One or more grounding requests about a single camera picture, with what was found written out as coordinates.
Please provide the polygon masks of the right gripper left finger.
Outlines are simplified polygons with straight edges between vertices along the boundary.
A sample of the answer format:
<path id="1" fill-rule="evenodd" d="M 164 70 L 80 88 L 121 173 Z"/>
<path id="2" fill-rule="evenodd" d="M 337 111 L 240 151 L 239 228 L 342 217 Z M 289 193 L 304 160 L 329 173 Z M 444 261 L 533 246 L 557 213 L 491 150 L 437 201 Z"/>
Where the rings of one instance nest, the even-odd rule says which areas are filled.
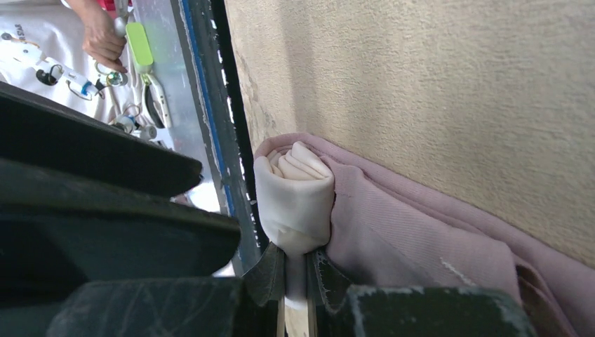
<path id="1" fill-rule="evenodd" d="M 285 336 L 285 253 L 273 243 L 243 276 L 243 336 Z"/>

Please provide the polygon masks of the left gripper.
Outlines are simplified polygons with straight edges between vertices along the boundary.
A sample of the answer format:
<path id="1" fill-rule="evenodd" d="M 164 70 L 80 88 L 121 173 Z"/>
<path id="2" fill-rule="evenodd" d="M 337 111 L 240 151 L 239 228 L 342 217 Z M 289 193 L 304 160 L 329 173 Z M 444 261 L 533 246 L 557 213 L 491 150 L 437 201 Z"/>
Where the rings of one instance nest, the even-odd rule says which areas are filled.
<path id="1" fill-rule="evenodd" d="M 203 277 L 238 222 L 173 198 L 201 162 L 1 85 L 1 305 L 59 301 L 91 281 Z"/>

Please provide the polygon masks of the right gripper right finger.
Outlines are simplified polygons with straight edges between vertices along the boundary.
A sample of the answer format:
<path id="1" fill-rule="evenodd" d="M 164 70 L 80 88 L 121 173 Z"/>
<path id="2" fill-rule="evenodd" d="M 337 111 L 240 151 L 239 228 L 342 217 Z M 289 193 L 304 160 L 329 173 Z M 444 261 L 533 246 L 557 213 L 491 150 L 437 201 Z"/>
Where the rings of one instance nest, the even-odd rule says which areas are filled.
<path id="1" fill-rule="evenodd" d="M 352 285 L 329 260 L 325 249 L 307 254 L 307 311 L 310 336 L 343 336 L 352 322 L 345 295 Z"/>

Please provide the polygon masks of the person's bare hand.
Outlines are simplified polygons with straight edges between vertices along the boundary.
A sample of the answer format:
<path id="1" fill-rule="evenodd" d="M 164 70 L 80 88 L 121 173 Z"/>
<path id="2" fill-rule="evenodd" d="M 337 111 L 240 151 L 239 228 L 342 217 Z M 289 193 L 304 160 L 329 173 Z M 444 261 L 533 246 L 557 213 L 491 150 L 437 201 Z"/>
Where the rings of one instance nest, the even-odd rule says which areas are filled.
<path id="1" fill-rule="evenodd" d="M 97 1 L 69 0 L 66 3 L 83 23 L 85 52 L 99 64 L 127 73 L 120 61 L 126 40 L 116 34 L 114 20 L 108 12 Z"/>

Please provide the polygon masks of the pink and white underwear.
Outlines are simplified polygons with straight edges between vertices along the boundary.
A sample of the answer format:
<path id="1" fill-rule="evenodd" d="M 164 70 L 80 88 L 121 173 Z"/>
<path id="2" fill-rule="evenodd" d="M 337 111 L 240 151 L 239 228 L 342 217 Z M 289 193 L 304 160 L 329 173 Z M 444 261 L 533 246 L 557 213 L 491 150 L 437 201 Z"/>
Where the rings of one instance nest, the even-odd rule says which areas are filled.
<path id="1" fill-rule="evenodd" d="M 594 335 L 594 270 L 496 216 L 308 133 L 263 141 L 253 170 L 292 306 L 305 305 L 305 256 L 322 247 L 360 284 L 498 289 L 539 336 Z"/>

